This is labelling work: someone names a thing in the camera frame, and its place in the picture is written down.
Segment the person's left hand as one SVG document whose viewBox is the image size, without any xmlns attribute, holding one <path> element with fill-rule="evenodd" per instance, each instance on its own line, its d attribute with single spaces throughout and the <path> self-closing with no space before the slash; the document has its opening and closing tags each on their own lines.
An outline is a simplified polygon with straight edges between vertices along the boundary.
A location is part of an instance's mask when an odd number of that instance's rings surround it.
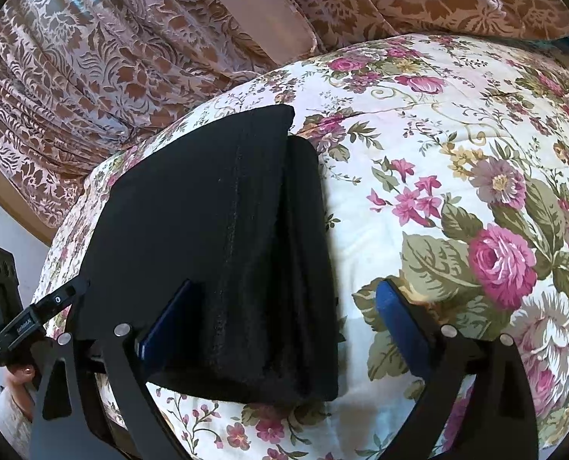
<svg viewBox="0 0 569 460">
<path fill-rule="evenodd" d="M 14 403 L 28 416 L 33 412 L 34 401 L 26 389 L 35 377 L 35 369 L 31 365 L 7 366 L 5 372 L 6 387 L 10 391 Z"/>
</svg>

